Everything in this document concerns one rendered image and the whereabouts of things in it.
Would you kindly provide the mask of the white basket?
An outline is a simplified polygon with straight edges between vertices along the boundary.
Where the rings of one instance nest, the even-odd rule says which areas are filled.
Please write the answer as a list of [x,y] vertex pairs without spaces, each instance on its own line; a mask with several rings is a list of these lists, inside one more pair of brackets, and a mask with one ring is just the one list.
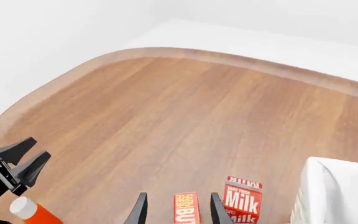
[[358,163],[309,157],[291,224],[358,224]]

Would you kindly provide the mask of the orange bottle with white cap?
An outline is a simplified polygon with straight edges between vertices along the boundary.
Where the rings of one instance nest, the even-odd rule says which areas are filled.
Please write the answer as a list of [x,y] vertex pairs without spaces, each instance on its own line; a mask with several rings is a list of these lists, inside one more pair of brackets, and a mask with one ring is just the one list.
[[9,211],[24,224],[63,224],[58,217],[27,197],[18,197],[12,201]]

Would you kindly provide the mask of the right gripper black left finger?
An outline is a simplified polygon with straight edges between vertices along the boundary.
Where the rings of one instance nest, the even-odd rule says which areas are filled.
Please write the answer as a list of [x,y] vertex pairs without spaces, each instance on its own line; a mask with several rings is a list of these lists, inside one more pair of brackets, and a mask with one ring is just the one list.
[[147,219],[148,200],[147,193],[141,192],[138,199],[125,220],[124,224],[145,224]]

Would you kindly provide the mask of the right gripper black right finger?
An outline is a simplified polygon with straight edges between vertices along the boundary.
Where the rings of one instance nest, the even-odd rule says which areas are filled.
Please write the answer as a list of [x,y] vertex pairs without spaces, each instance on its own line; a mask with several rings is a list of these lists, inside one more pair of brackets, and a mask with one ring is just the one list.
[[234,224],[216,192],[211,193],[210,212],[212,224]]

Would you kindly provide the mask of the red milk carton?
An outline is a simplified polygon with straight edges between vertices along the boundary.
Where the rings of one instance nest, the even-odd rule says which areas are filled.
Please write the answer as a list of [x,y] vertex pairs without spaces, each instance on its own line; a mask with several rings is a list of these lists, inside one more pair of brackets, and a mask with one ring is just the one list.
[[234,224],[257,224],[262,202],[262,184],[228,176],[223,207]]

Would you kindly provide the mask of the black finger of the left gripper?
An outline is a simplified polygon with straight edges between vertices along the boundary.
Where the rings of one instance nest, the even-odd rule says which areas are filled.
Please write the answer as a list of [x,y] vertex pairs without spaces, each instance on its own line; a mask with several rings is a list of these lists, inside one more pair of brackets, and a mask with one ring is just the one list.
[[12,174],[21,184],[33,187],[41,170],[50,158],[51,154],[47,151],[43,151],[24,164],[19,164],[13,168]]
[[37,141],[32,138],[26,138],[17,143],[0,148],[0,158],[7,163],[18,165],[24,154],[26,154]]

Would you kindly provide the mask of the red and cream butter box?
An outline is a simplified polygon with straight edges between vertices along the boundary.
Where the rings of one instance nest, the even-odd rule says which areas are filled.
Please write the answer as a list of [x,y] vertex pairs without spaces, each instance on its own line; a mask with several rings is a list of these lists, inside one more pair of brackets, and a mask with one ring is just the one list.
[[201,224],[198,194],[196,192],[174,195],[173,224]]

